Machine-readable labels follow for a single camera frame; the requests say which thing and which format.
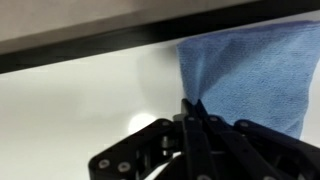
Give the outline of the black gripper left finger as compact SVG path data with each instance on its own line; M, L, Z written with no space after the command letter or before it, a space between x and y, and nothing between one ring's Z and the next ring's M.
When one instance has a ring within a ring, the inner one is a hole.
M184 99L172 120L158 119L94 156L90 180L212 180L210 146L196 106Z

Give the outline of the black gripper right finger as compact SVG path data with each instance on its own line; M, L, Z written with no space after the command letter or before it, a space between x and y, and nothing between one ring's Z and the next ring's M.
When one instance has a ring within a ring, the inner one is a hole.
M249 120L228 125L209 115L201 101L195 109L249 180L320 180L319 148Z

